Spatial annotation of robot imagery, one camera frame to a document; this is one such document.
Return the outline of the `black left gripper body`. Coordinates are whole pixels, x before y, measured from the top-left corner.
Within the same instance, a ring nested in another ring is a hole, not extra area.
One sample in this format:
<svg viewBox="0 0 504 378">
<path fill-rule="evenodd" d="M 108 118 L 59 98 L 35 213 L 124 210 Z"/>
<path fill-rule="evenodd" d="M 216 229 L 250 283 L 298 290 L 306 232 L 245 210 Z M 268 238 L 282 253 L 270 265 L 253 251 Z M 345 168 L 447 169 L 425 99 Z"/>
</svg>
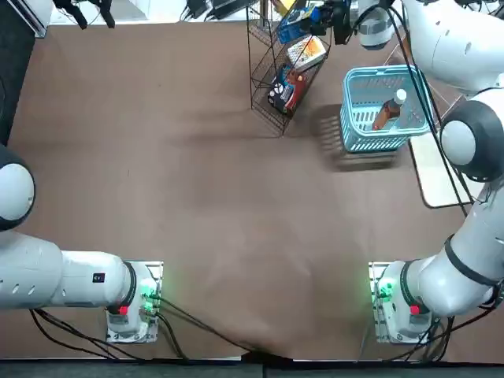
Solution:
<svg viewBox="0 0 504 378">
<path fill-rule="evenodd" d="M 112 0 L 88 0 L 89 3 L 97 6 L 99 9 L 110 9 Z M 54 5 L 59 9 L 76 8 L 76 1 L 71 0 L 53 0 Z"/>
</svg>

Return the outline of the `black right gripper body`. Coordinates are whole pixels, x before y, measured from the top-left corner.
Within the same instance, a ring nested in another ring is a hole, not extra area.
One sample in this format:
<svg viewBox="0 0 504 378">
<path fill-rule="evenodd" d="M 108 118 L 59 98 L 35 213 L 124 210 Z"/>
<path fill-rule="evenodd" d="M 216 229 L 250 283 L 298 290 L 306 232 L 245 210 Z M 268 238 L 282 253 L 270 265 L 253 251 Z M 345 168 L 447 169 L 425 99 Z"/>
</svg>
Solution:
<svg viewBox="0 0 504 378">
<path fill-rule="evenodd" d="M 335 45 L 346 45 L 349 42 L 352 28 L 350 24 L 351 1 L 334 1 L 332 28 Z"/>
</svg>

